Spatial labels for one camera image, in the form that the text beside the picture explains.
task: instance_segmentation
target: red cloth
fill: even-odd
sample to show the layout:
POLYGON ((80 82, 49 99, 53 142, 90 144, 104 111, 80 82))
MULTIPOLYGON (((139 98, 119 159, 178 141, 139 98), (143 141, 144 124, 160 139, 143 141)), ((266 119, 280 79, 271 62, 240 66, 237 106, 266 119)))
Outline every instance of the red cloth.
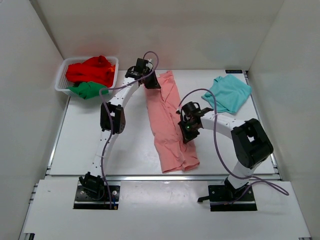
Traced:
POLYGON ((68 66, 65 77, 70 82, 95 82, 112 87, 114 83, 116 66, 104 56, 94 56, 84 63, 76 63, 68 66))

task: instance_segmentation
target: green cloth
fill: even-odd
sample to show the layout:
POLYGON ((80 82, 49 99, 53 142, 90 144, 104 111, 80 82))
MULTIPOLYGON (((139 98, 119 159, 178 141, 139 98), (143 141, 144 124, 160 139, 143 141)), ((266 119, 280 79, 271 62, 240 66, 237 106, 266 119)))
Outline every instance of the green cloth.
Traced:
MULTIPOLYGON (((106 86, 93 81, 81 82, 79 85, 75 84, 74 86, 68 87, 68 89, 83 99, 91 99, 98 96, 99 90, 104 88, 106 88, 106 86)), ((107 94, 108 92, 108 90, 103 90, 102 94, 107 94)))

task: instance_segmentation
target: cable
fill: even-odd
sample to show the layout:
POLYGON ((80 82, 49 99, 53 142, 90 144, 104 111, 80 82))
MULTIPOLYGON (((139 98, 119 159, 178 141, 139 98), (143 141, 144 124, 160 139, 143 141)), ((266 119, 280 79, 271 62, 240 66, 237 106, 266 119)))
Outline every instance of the cable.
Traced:
POLYGON ((116 205, 116 199, 115 199, 115 196, 112 195, 112 200, 113 200, 113 207, 116 208, 117 205, 116 205))
POLYGON ((112 135, 113 135, 113 132, 114 132, 114 124, 113 124, 113 121, 112 121, 111 113, 110 113, 110 111, 109 111, 109 109, 108 109, 106 100, 105 100, 102 92, 105 91, 105 90, 119 90, 119 89, 124 89, 124 88, 126 88, 126 87, 128 87, 128 86, 130 86, 130 85, 132 85, 132 84, 134 84, 134 83, 136 83, 136 82, 138 82, 138 81, 141 81, 141 80, 143 80, 143 79, 148 78, 149 76, 151 76, 151 75, 156 71, 156 69, 157 69, 157 67, 158 67, 158 64, 159 64, 159 56, 158 56, 154 51, 147 51, 147 52, 143 55, 143 59, 144 59, 145 56, 146 56, 147 54, 149 54, 149 53, 154 54, 155 57, 156 57, 155 67, 153 67, 152 71, 149 72, 149 74, 147 74, 147 75, 145 75, 145 76, 143 76, 143 77, 141 77, 141 78, 139 78, 139 79, 137 79, 137 80, 134 80, 134 81, 132 81, 132 82, 129 82, 128 84, 125 84, 125 85, 123 85, 123 86, 120 86, 120 87, 112 87, 112 88, 106 87, 106 88, 101 88, 101 89, 99 90, 100 98, 102 99, 102 103, 103 103, 103 105, 104 105, 104 108, 105 108, 105 110, 106 110, 106 113, 107 113, 108 118, 109 118, 109 121, 110 121, 110 135, 109 135, 108 139, 106 140, 105 145, 103 146, 103 150, 102 150, 102 154, 101 154, 101 159, 100 159, 101 175, 102 175, 103 181, 105 182, 106 189, 107 189, 107 192, 108 192, 110 209, 111 209, 111 207, 112 207, 112 199, 111 199, 110 187, 109 187, 108 181, 107 181, 107 179, 106 179, 105 170, 104 170, 104 155, 105 155, 105 151, 106 151, 107 145, 108 145, 108 143, 109 143, 109 141, 110 141, 110 139, 111 139, 111 137, 112 137, 112 135))
POLYGON ((187 95, 185 95, 183 97, 183 99, 180 101, 179 105, 178 105, 178 109, 180 109, 181 107, 181 104, 182 102, 186 99, 186 97, 188 97, 190 94, 194 93, 194 92, 197 92, 197 91, 207 91, 208 93, 210 93, 213 97, 213 102, 214 102, 214 122, 213 122, 213 141, 214 141, 214 148, 215 148, 215 151, 216 151, 216 154, 218 155, 218 158, 221 162, 221 164, 223 165, 224 169, 231 175, 233 176, 234 178, 236 179, 240 179, 240 180, 244 180, 244 179, 250 179, 250 178, 253 178, 253 179, 256 179, 257 181, 254 181, 252 182, 251 184, 249 184, 245 190, 243 191, 242 195, 240 197, 238 197, 236 200, 233 200, 233 201, 228 201, 228 202, 219 202, 219 203, 213 203, 213 205, 225 205, 225 204, 233 204, 234 202, 238 201, 239 199, 241 199, 245 194, 246 192, 249 190, 249 188, 254 185, 254 184, 258 184, 258 183, 265 183, 265 184, 268 184, 270 187, 274 188, 275 190, 277 190, 278 192, 280 192, 281 194, 283 195, 286 195, 286 196, 289 196, 289 192, 287 190, 285 190, 284 188, 282 188, 281 186, 273 183, 273 182, 269 182, 267 180, 264 180, 260 177, 257 177, 257 176, 246 176, 246 177, 240 177, 240 176, 237 176, 235 174, 232 173, 232 171, 229 170, 229 168, 227 167, 227 165, 225 164, 224 160, 222 159, 221 157, 221 154, 220 154, 220 151, 219 151, 219 147, 218 147, 218 142, 217 142, 217 121, 218 121, 218 114, 217 114, 217 100, 216 100, 216 96, 208 89, 206 88, 198 88, 198 89, 195 89, 191 92, 189 92, 187 95))
POLYGON ((102 196, 101 196, 99 199, 94 199, 93 197, 91 197, 91 199, 92 199, 92 200, 95 200, 95 201, 99 201, 99 200, 101 200, 104 196, 105 196, 105 188, 103 188, 103 194, 102 194, 102 196))

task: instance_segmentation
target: white floor panel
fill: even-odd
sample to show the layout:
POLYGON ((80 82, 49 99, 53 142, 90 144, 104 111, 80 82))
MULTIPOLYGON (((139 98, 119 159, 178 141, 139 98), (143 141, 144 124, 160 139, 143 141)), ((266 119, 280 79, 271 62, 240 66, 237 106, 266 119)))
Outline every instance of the white floor panel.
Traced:
POLYGON ((310 237, 290 182, 290 196, 253 187, 258 211, 210 212, 206 181, 122 181, 118 210, 73 209, 78 179, 41 180, 25 233, 34 240, 298 240, 310 237))
MULTIPOLYGON (((225 76, 225 70, 174 70, 174 78, 182 98, 197 88, 210 88, 214 78, 225 76)), ((118 74, 117 85, 124 79, 125 71, 118 74)), ((243 74, 234 74, 244 83, 243 74)), ((198 102, 201 108, 210 107, 201 96, 203 91, 195 92, 186 102, 198 102)), ((83 100, 72 97, 64 119, 63 127, 53 158, 51 175, 84 175, 90 170, 100 141, 100 107, 99 97, 83 100)), ((154 146, 146 107, 144 89, 140 87, 131 97, 124 109, 126 118, 125 130, 115 142, 106 165, 109 175, 159 175, 162 174, 158 153, 154 146)), ((257 118, 251 97, 234 115, 237 119, 249 120, 257 118)), ((218 133, 218 145, 227 166, 233 169, 237 162, 233 142, 218 133)), ((213 174, 222 175, 227 172, 219 162, 214 149, 213 132, 200 130, 195 139, 200 165, 197 169, 183 173, 168 174, 213 174)), ((273 174, 272 161, 268 158, 255 172, 256 174, 273 174)))

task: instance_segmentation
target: teal shirt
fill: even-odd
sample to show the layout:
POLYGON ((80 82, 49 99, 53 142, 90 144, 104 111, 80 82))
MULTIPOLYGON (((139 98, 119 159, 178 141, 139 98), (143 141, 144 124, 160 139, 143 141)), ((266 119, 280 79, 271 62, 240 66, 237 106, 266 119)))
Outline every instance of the teal shirt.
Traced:
MULTIPOLYGON (((246 102, 252 89, 232 74, 228 74, 225 77, 219 76, 214 79, 210 91, 215 96, 218 113, 235 114, 246 102)), ((206 93, 202 98, 214 108, 214 98, 210 93, 206 93)))

